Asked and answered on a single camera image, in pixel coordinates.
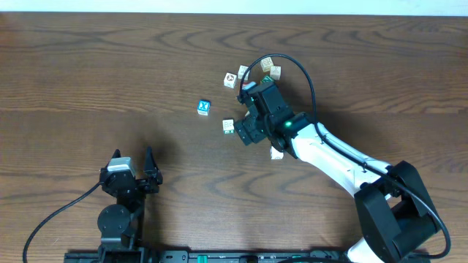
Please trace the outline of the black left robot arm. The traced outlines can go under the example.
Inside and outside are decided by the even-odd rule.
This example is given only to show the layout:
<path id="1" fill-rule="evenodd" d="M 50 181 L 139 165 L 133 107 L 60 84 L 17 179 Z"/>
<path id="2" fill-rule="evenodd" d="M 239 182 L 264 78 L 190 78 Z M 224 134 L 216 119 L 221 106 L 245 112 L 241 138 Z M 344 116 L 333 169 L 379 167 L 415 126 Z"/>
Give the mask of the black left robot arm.
<path id="1" fill-rule="evenodd" d="M 115 150 L 111 160 L 100 170 L 102 190 L 116 198 L 99 214 L 97 226 L 101 232 L 98 262 L 157 262 L 153 249 L 142 244 L 146 196 L 159 192 L 162 173 L 147 147 L 143 179 L 137 179 L 132 159 Z"/>

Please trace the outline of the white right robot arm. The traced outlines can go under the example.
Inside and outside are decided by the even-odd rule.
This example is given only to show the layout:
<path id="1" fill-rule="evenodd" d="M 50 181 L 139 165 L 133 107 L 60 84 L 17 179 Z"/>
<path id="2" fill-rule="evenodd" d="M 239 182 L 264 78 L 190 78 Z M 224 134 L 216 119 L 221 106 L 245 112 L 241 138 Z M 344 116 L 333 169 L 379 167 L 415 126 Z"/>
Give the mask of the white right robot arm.
<path id="1" fill-rule="evenodd" d="M 287 106 L 250 106 L 233 124 L 245 145 L 267 139 L 278 152 L 311 164 L 354 199 L 362 238 L 350 262 L 408 262 L 448 255 L 451 239 L 414 166 L 367 156 Z"/>

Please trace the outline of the green-edged wooden block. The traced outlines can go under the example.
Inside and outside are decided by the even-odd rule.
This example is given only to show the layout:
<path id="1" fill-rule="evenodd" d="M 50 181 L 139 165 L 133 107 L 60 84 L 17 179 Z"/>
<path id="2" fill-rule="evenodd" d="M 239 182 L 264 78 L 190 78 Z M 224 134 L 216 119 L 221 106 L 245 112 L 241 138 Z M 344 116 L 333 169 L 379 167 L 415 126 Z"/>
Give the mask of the green-edged wooden block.
<path id="1" fill-rule="evenodd" d="M 233 119 L 225 119 L 222 121 L 223 132 L 224 134 L 234 134 L 234 120 Z"/>

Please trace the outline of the yellow-edged wooden block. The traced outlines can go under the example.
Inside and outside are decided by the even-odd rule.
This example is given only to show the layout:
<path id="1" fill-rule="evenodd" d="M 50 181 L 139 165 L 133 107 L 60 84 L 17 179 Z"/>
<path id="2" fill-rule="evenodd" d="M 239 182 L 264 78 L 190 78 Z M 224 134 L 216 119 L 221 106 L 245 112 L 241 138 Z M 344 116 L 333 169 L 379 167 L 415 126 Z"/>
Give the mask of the yellow-edged wooden block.
<path id="1" fill-rule="evenodd" d="M 284 158 L 284 154 L 278 151 L 277 149 L 275 149 L 274 146 L 271 146 L 270 153 L 271 153 L 272 160 L 280 160 Z"/>

